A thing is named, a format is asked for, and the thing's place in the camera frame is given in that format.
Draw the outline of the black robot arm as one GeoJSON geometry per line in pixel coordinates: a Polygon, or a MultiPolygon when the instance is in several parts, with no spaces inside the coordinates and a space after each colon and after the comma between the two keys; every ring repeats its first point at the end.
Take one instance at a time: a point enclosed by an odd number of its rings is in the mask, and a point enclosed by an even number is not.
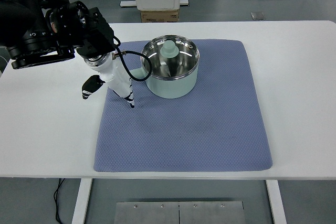
{"type": "Polygon", "coordinates": [[[119,39],[98,8],[69,0],[1,0],[1,46],[13,69],[115,51],[119,39]]]}

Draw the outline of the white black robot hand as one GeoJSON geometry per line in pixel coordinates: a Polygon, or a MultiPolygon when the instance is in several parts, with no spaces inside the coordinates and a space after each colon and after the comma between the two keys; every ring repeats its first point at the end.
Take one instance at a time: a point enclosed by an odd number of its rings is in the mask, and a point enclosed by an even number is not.
{"type": "Polygon", "coordinates": [[[82,85],[82,98],[87,99],[94,92],[98,91],[103,84],[119,97],[124,98],[134,108],[134,96],[131,77],[127,73],[122,61],[114,53],[107,53],[98,57],[85,59],[84,62],[96,71],[82,85]]]}

